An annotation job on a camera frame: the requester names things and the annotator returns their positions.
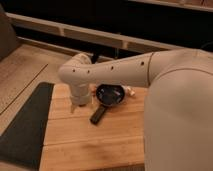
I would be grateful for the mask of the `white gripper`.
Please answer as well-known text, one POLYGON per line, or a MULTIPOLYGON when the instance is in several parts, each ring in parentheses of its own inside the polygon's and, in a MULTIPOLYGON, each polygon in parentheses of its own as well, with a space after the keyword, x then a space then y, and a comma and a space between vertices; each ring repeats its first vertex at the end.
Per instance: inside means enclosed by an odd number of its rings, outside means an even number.
MULTIPOLYGON (((70 85, 70 98, 74 105, 86 105, 91 101, 91 92, 88 84, 70 85)), ((73 113, 75 106, 71 105, 70 112, 73 113)))

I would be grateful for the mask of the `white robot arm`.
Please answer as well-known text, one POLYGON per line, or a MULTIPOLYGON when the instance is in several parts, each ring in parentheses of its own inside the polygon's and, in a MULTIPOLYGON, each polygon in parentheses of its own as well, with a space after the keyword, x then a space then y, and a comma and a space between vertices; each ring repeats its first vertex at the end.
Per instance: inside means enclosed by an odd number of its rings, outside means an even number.
POLYGON ((59 77, 76 105, 90 102, 90 83, 146 87, 145 171, 213 171, 213 53, 178 49, 96 64, 78 54, 59 77))

